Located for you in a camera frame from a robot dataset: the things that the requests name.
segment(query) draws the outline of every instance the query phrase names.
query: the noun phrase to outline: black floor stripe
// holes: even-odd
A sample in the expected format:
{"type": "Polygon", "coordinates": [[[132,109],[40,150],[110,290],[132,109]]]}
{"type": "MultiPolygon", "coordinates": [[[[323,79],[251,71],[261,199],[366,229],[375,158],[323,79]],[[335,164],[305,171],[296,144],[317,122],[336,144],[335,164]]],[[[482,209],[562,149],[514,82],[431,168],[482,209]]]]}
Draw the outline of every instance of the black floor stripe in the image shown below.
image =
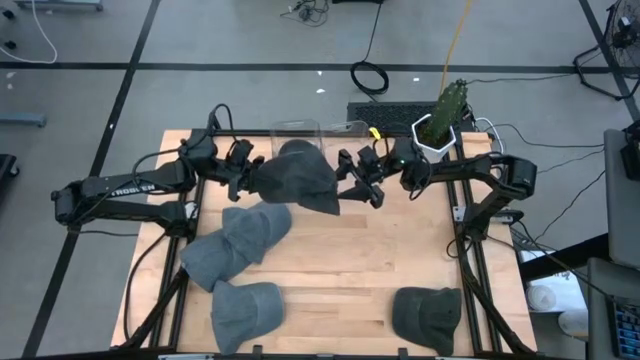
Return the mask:
{"type": "MultiPolygon", "coordinates": [[[[28,64],[18,62],[0,62],[0,69],[21,70],[128,70],[129,63],[81,63],[67,62],[55,64],[28,64]]],[[[420,64],[379,64],[391,72],[442,72],[444,65],[420,64]]],[[[273,63],[273,64],[196,64],[196,63],[137,63],[135,70],[162,71],[349,71],[351,64],[325,63],[273,63]]],[[[606,66],[584,67],[587,74],[606,74],[611,72],[606,66]]],[[[451,73],[487,73],[487,74],[572,74],[573,66],[521,66],[521,65],[450,65],[451,73]]]]}
{"type": "Polygon", "coordinates": [[[57,62],[54,64],[30,64],[0,61],[0,69],[19,70],[127,70],[129,63],[57,62]]]}
{"type": "Polygon", "coordinates": [[[118,125],[118,120],[120,119],[120,115],[122,114],[122,108],[124,107],[124,103],[127,100],[127,95],[129,95],[129,89],[131,89],[131,83],[133,82],[133,75],[136,72],[138,63],[140,62],[140,58],[142,57],[142,50],[144,50],[144,45],[147,42],[147,38],[149,38],[151,25],[153,25],[153,20],[156,16],[159,5],[160,0],[153,0],[151,2],[151,6],[149,7],[147,17],[144,19],[144,24],[142,25],[142,30],[140,31],[138,42],[136,43],[136,47],[133,49],[133,55],[131,55],[129,68],[124,74],[124,80],[122,80],[122,85],[120,85],[120,90],[118,91],[115,103],[113,104],[113,109],[111,110],[111,114],[109,115],[109,120],[107,121],[107,125],[104,128],[102,140],[100,140],[100,145],[98,145],[98,151],[96,152],[96,157],[93,160],[93,165],[91,166],[91,171],[89,172],[90,176],[98,176],[100,175],[100,171],[102,171],[102,166],[104,165],[104,160],[107,157],[109,145],[111,145],[111,139],[113,139],[113,134],[115,133],[116,126],[118,125]]]}
{"type": "Polygon", "coordinates": [[[51,280],[49,280],[49,286],[47,287],[47,291],[44,293],[40,309],[38,309],[36,320],[33,323],[31,332],[29,333],[29,338],[27,338],[27,342],[24,345],[22,357],[31,358],[35,357],[38,353],[38,348],[40,348],[42,337],[47,329],[47,324],[49,323],[53,306],[58,298],[58,293],[60,293],[60,288],[62,288],[62,282],[67,273],[67,268],[71,262],[71,255],[73,255],[77,242],[78,234],[67,233],[67,237],[64,239],[64,245],[62,246],[62,251],[60,251],[60,256],[58,256],[58,261],[53,269],[51,280]]]}
{"type": "MultiPolygon", "coordinates": [[[[377,64],[392,72],[437,72],[444,65],[377,64]]],[[[175,71],[349,71],[352,64],[191,64],[191,63],[140,63],[138,70],[175,71]]],[[[516,65],[449,65],[451,73],[491,74],[572,74],[573,66],[516,66],[516,65]]],[[[585,67],[585,73],[606,74],[607,67],[585,67]]]]}
{"type": "MultiPolygon", "coordinates": [[[[142,30],[140,31],[140,35],[138,36],[136,47],[134,48],[133,54],[131,56],[131,61],[129,62],[129,66],[127,67],[127,72],[125,73],[124,80],[122,81],[122,85],[120,86],[120,91],[118,91],[118,95],[116,96],[116,100],[113,105],[111,115],[109,116],[107,126],[105,127],[105,132],[102,136],[102,140],[100,141],[100,145],[98,146],[96,157],[93,161],[93,165],[91,166],[90,175],[98,175],[102,170],[102,165],[104,164],[107,150],[109,149],[109,144],[111,143],[111,139],[113,137],[113,132],[115,131],[116,125],[118,123],[118,118],[120,117],[122,107],[129,93],[129,88],[131,87],[131,81],[133,80],[133,74],[135,73],[135,65],[137,65],[140,61],[142,50],[144,49],[144,45],[149,36],[151,25],[153,24],[153,20],[158,10],[159,4],[160,0],[152,0],[151,2],[151,5],[147,12],[147,16],[142,26],[142,30]]],[[[62,251],[53,270],[53,275],[51,275],[49,286],[47,287],[44,298],[42,299],[40,309],[38,310],[38,314],[36,315],[36,320],[33,324],[33,327],[31,328],[29,338],[27,339],[24,350],[22,352],[22,357],[34,357],[38,353],[38,348],[40,347],[40,343],[42,342],[42,338],[47,329],[47,324],[49,323],[49,319],[51,318],[51,313],[55,306],[56,299],[58,298],[60,288],[62,287],[62,283],[69,267],[69,263],[71,262],[71,257],[73,255],[73,251],[75,249],[77,241],[78,235],[67,233],[67,237],[64,240],[64,245],[62,246],[62,251]]]]}
{"type": "MultiPolygon", "coordinates": [[[[618,86],[618,90],[620,91],[620,95],[625,96],[629,95],[629,87],[627,86],[627,82],[624,80],[624,76],[620,73],[620,67],[618,63],[613,58],[613,54],[609,48],[601,42],[604,35],[602,34],[602,30],[600,30],[600,25],[598,25],[598,21],[596,20],[595,15],[593,14],[593,10],[589,5],[588,0],[578,0],[580,2],[580,6],[582,7],[582,11],[587,18],[587,22],[591,27],[591,31],[593,32],[593,36],[595,36],[596,41],[600,44],[600,50],[602,51],[602,55],[604,56],[607,64],[611,68],[611,72],[613,74],[613,79],[618,86]]],[[[632,97],[624,100],[627,109],[629,110],[629,114],[631,115],[631,120],[636,121],[640,120],[640,111],[638,110],[638,106],[636,104],[636,100],[632,97]]]]}

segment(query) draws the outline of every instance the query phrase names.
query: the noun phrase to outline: wooden table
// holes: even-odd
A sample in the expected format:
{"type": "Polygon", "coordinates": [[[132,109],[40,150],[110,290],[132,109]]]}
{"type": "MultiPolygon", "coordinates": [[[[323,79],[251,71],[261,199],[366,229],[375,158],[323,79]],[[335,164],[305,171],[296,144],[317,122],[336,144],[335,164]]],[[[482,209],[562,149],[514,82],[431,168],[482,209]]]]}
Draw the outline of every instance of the wooden table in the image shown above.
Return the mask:
{"type": "MultiPolygon", "coordinates": [[[[179,140],[189,134],[188,130],[166,131],[161,150],[177,147],[179,140]]],[[[252,158],[271,157],[269,137],[247,139],[255,145],[252,158]]],[[[490,150],[485,133],[465,133],[463,139],[467,157],[490,150]]],[[[215,139],[221,154],[230,140],[215,139]]],[[[325,140],[325,155],[330,163],[337,161],[340,148],[355,156],[362,147],[357,141],[325,140]]],[[[378,146],[379,152],[384,151],[383,145],[378,146]]],[[[161,156],[156,166],[174,159],[175,154],[161,156]]],[[[351,181],[343,181],[340,186],[344,189],[352,185],[351,181]]],[[[472,181],[471,186],[476,201],[490,192],[478,181],[472,181]]],[[[260,281],[277,284],[285,298],[285,321],[275,331],[245,342],[238,352],[251,352],[253,345],[260,344],[264,353],[397,355],[398,348],[404,347],[410,355],[436,355],[433,349],[394,334],[391,301],[395,291],[405,286],[462,288],[458,262],[445,253],[447,243],[454,237],[446,185],[429,186],[413,202],[396,177],[381,187],[386,197],[378,210],[354,201],[341,201],[341,216],[320,214],[297,205],[290,207],[294,223],[289,234],[267,253],[261,265],[251,265],[231,281],[235,285],[260,281]]],[[[462,191],[457,193],[463,203],[462,191]]],[[[226,187],[208,181],[198,234],[211,233],[221,226],[222,209],[249,207],[259,201],[256,194],[241,196],[238,203],[232,203],[227,199],[226,187]]],[[[151,196],[149,201],[162,203],[176,198],[151,196]]],[[[133,260],[161,233],[155,224],[142,224],[133,260]]],[[[489,234],[511,243],[506,225],[492,224],[489,234]]],[[[167,246],[168,241],[161,244],[138,269],[132,284],[130,331],[142,322],[157,300],[167,246]]],[[[513,250],[494,241],[485,241],[483,247],[495,306],[522,341],[535,349],[513,250]]],[[[211,304],[212,295],[189,282],[178,351],[217,352],[209,318],[211,304]]],[[[486,318],[477,300],[476,307],[483,348],[490,349],[486,318]]],[[[165,312],[160,344],[167,343],[173,308],[172,303],[165,312]]],[[[121,308],[112,343],[123,340],[121,308]]],[[[454,341],[454,355],[473,354],[464,301],[454,341]]]]}

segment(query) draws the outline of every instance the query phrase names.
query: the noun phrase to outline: baseball cap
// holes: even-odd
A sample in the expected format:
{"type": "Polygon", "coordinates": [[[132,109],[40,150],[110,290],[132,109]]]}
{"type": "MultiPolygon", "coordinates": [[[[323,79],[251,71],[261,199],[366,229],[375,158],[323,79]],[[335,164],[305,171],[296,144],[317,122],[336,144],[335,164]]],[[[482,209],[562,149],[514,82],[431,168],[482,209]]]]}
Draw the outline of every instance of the baseball cap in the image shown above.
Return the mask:
{"type": "Polygon", "coordinates": [[[180,251],[180,260],[189,278],[207,292],[218,279],[229,280],[251,263],[231,246],[222,229],[197,237],[180,251]]]}
{"type": "Polygon", "coordinates": [[[453,332],[460,322],[460,289],[405,287],[393,299],[393,331],[412,343],[453,354],[453,332]]]}
{"type": "Polygon", "coordinates": [[[284,204],[260,202],[248,209],[222,210],[225,238],[247,260],[262,263],[264,254],[291,229],[291,213],[284,204]]]}
{"type": "Polygon", "coordinates": [[[253,190],[268,203],[297,203],[310,210],[340,215],[338,180],[315,145],[287,141],[278,156],[253,174],[253,190]]]}
{"type": "Polygon", "coordinates": [[[235,353],[243,342],[275,330],[283,320],[284,300],[275,284],[216,282],[211,322],[222,355],[235,353]]]}

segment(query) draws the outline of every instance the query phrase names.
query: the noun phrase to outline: yellow tag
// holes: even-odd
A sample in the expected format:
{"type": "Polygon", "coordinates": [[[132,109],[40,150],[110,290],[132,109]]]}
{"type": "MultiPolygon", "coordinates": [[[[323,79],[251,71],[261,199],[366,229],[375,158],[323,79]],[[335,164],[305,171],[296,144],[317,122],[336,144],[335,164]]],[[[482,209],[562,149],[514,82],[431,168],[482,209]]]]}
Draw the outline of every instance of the yellow tag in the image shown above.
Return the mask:
{"type": "Polygon", "coordinates": [[[382,139],[382,136],[380,136],[380,133],[378,132],[378,129],[376,129],[374,127],[370,127],[369,128],[369,132],[371,133],[371,135],[373,135],[374,138],[376,138],[376,140],[382,139]]]}

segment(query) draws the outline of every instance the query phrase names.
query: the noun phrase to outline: black keyboard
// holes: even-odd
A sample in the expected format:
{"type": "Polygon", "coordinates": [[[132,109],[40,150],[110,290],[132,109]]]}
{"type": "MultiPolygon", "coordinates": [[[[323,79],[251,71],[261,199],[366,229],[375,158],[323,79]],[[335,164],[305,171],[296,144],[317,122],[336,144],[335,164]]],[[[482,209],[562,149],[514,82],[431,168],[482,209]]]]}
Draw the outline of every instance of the black keyboard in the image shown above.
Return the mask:
{"type": "Polygon", "coordinates": [[[620,359],[640,360],[640,300],[614,297],[614,301],[607,299],[613,353],[620,359]]]}

